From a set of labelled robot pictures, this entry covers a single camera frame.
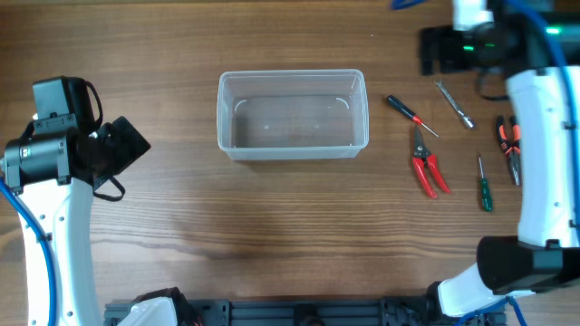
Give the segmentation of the red handled cutting pliers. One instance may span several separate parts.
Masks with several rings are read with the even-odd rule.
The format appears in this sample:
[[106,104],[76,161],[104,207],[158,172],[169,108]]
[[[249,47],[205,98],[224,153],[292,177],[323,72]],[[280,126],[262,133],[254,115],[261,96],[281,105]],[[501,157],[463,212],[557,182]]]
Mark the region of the red handled cutting pliers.
[[418,127],[415,127],[413,131],[413,150],[411,162],[415,169],[418,180],[429,198],[437,198],[438,195],[428,180],[427,172],[431,173],[432,178],[444,193],[451,193],[449,186],[440,173],[438,158],[426,147],[421,135],[421,131]]

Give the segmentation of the silver steel wrench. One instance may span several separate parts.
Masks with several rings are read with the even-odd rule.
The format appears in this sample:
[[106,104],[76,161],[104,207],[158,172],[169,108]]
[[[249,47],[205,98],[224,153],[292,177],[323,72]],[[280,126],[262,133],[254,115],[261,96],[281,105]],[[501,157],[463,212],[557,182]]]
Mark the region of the silver steel wrench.
[[447,88],[445,87],[443,81],[435,81],[434,84],[439,88],[443,97],[449,102],[449,105],[458,114],[459,119],[463,122],[467,129],[475,129],[476,124],[473,119],[458,105],[453,99]]

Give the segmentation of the orange black long-nose pliers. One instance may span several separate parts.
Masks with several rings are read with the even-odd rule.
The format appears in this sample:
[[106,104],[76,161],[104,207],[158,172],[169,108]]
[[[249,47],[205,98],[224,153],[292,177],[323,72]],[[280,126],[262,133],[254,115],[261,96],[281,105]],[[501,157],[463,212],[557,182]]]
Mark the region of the orange black long-nose pliers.
[[506,133],[503,116],[497,116],[496,118],[496,135],[498,138],[498,145],[507,158],[508,168],[513,182],[516,186],[520,186],[522,183],[520,162],[521,149],[519,146],[521,140],[521,128],[517,123],[515,116],[511,116],[508,120],[512,126],[512,138],[510,139]]

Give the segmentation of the green handled screwdriver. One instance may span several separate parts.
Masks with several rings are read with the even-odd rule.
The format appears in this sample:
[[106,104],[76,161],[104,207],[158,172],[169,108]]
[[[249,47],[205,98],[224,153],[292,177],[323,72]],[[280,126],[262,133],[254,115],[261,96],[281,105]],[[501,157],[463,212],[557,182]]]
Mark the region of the green handled screwdriver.
[[479,168],[479,186],[481,194],[482,207],[486,212],[493,211],[493,199],[490,194],[488,179],[486,178],[483,160],[480,154],[478,154],[478,168]]

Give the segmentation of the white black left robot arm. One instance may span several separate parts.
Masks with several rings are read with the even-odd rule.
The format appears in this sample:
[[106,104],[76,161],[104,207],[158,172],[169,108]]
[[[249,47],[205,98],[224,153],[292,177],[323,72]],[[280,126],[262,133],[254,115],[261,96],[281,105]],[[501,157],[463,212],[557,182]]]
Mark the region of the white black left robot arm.
[[1,158],[1,193],[19,215],[24,236],[28,322],[100,325],[90,220],[98,193],[144,155],[150,144],[124,117],[103,120],[94,86],[78,77],[33,85],[36,117]]

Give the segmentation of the black red handled screwdriver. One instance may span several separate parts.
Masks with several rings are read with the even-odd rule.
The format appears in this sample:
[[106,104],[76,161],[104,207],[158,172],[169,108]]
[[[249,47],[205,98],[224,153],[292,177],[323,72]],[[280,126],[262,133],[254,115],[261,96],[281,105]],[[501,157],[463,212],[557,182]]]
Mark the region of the black red handled screwdriver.
[[403,115],[405,118],[407,118],[408,120],[413,121],[415,124],[422,126],[424,129],[428,130],[431,134],[433,134],[435,137],[439,137],[439,135],[433,131],[431,128],[429,128],[424,122],[423,120],[413,111],[411,110],[408,106],[406,106],[401,100],[399,100],[398,98],[396,98],[393,95],[389,95],[386,98],[386,102],[396,111],[398,111],[401,115]]

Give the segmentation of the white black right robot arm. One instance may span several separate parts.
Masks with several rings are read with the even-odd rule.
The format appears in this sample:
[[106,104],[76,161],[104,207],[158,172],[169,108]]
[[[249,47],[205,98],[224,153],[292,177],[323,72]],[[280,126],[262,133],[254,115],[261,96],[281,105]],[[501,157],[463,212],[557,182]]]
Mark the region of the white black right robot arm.
[[431,321],[465,321],[512,297],[579,282],[579,16],[550,1],[457,1],[421,34],[421,71],[503,73],[519,139],[517,233],[480,240],[476,262],[430,287]]

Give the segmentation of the clear plastic storage container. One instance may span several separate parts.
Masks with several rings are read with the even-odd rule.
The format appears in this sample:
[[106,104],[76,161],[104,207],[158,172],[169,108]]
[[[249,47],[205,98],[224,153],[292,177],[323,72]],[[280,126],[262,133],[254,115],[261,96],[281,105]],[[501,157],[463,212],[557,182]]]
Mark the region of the clear plastic storage container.
[[354,158],[370,140],[356,69],[224,72],[217,143],[232,160]]

